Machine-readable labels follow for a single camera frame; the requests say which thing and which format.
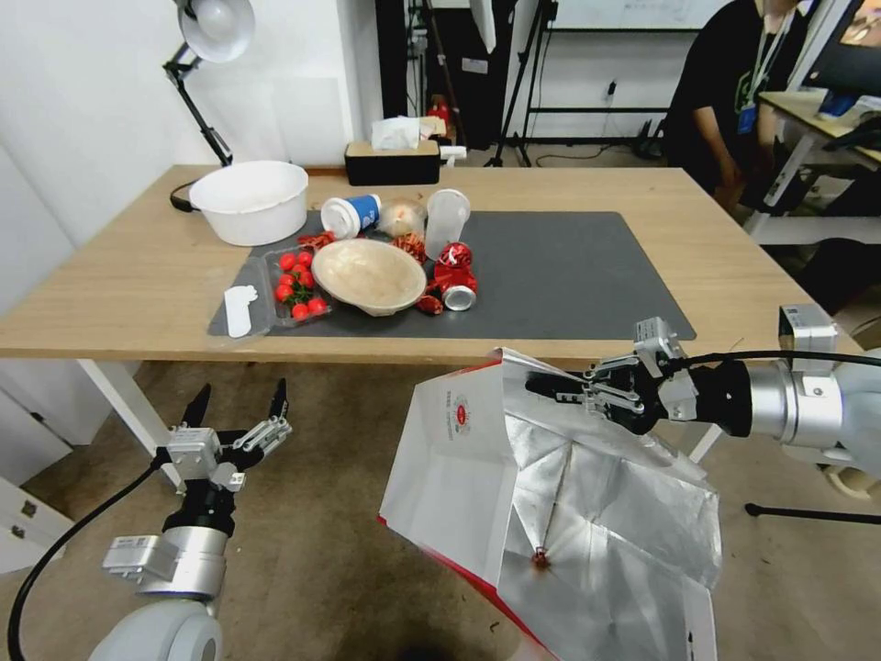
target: lamp arm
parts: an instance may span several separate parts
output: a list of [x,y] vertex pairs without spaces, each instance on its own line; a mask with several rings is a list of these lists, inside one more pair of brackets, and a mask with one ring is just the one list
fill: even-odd
[[205,141],[208,143],[208,146],[211,148],[211,151],[213,151],[220,159],[220,164],[223,167],[226,167],[232,163],[232,150],[223,138],[220,137],[220,134],[217,133],[217,130],[214,127],[208,126],[207,122],[205,122],[205,118],[202,117],[202,113],[200,113],[199,109],[195,106],[193,99],[186,91],[186,86],[184,85],[184,79],[186,76],[197,69],[199,63],[202,61],[201,58],[194,57],[188,64],[181,62],[188,50],[186,44],[181,46],[172,58],[162,66],[162,68],[168,75],[168,79],[174,84],[177,93],[184,100],[184,103],[190,111],[190,114],[193,116],[193,119],[195,119],[196,124],[199,125],[199,130],[205,138]]

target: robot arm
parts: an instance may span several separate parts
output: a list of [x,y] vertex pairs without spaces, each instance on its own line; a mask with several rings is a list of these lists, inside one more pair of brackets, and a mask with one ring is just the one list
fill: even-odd
[[210,388],[191,402],[172,429],[168,455],[184,480],[184,499],[166,518],[162,535],[117,537],[103,568],[133,582],[158,601],[120,621],[90,661],[218,661],[222,636],[215,619],[226,572],[224,551],[235,530],[235,495],[244,471],[257,465],[291,432],[282,379],[269,418],[249,431],[201,427]]
[[[779,328],[781,353],[834,351],[837,331],[817,306],[781,308]],[[585,374],[585,403],[637,434],[659,419],[711,422],[731,436],[769,435],[806,461],[881,475],[881,370],[814,357],[716,360],[696,366],[662,319],[647,319],[634,353]]]

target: foil-lined bag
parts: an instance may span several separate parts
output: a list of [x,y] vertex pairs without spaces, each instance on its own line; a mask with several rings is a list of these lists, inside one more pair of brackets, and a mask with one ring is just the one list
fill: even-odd
[[719,499],[652,437],[529,392],[510,350],[419,384],[379,519],[563,661],[715,661]]

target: whiteboard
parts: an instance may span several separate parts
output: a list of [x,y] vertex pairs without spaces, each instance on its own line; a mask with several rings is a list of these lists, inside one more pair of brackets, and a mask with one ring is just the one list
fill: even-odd
[[554,28],[703,28],[730,0],[558,0]]

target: wooden table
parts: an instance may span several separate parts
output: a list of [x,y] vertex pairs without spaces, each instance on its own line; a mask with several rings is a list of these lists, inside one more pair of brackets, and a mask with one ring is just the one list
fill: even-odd
[[[808,160],[814,162],[817,156],[820,156],[824,163],[858,163],[870,170],[876,170],[881,166],[881,151],[863,147],[838,150],[835,153],[816,151],[816,148],[830,140],[850,132],[859,124],[862,112],[858,106],[855,106],[840,118],[821,118],[818,113],[824,94],[825,92],[821,90],[760,94],[762,103],[773,107],[779,117],[795,125],[801,132],[801,138],[795,149],[764,198],[765,204],[769,207],[780,201],[786,187],[797,176],[798,169]],[[804,245],[833,237],[853,239],[863,243],[881,243],[881,219],[878,217],[774,217],[770,213],[756,210],[744,228],[757,243],[762,245]]]
[[[116,361],[469,364],[502,343],[265,337],[235,344],[209,337],[208,322],[249,249],[223,243],[201,215],[172,209],[168,194],[211,169],[173,167],[0,319],[0,356],[79,359],[152,450],[167,441],[165,423]],[[779,306],[809,300],[681,170],[444,168],[440,185],[372,191],[425,200],[441,187],[462,190],[474,209],[618,211],[691,321],[697,338],[684,346],[692,354],[774,349]],[[313,176],[308,205],[363,192],[342,177]],[[631,341],[590,338],[504,344],[581,368],[632,350]],[[847,337],[840,348],[859,352]]]
[[[761,100],[771,106],[784,118],[799,122],[815,131],[827,140],[840,138],[845,133],[850,133],[860,123],[860,115],[864,112],[859,106],[854,106],[841,117],[826,119],[820,117],[820,103],[825,96],[825,90],[812,92],[763,92]],[[881,151],[870,150],[865,147],[855,147],[851,151],[858,154],[857,158],[867,167],[881,165]]]

